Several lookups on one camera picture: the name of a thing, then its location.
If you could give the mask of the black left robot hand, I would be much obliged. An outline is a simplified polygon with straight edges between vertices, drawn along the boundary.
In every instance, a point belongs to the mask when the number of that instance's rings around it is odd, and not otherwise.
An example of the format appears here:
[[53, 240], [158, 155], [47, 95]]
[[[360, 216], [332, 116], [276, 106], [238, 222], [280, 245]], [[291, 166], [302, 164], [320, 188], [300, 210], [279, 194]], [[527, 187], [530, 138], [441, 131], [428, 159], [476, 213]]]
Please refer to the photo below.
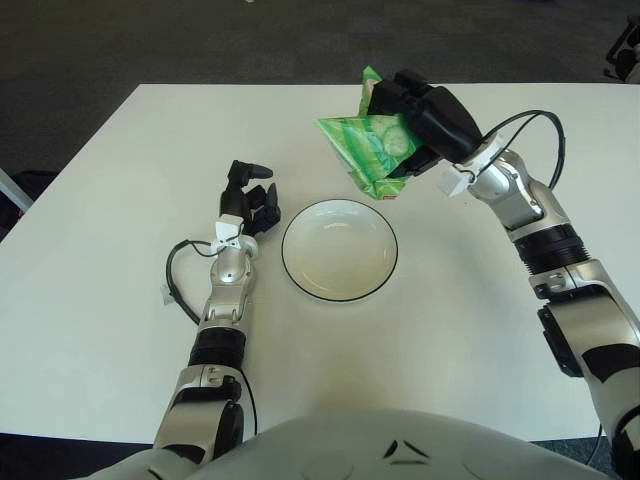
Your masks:
[[273, 171], [265, 166], [234, 160], [227, 174], [227, 185], [220, 197], [221, 215], [242, 219], [242, 234], [255, 237], [265, 233], [281, 220], [281, 209], [275, 183], [267, 189], [256, 185], [245, 192], [254, 179], [269, 179]]

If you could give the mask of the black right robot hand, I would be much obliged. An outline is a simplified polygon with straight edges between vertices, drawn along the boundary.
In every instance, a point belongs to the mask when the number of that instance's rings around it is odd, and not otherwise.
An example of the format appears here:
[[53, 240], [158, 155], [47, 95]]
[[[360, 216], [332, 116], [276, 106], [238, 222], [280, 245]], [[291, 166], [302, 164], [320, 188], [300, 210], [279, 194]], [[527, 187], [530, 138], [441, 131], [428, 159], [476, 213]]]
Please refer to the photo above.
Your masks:
[[461, 163], [482, 143], [482, 133], [460, 101], [448, 89], [428, 84], [422, 75], [409, 69], [374, 85], [368, 113], [400, 116], [421, 142], [389, 174], [393, 179], [418, 176], [442, 159]]

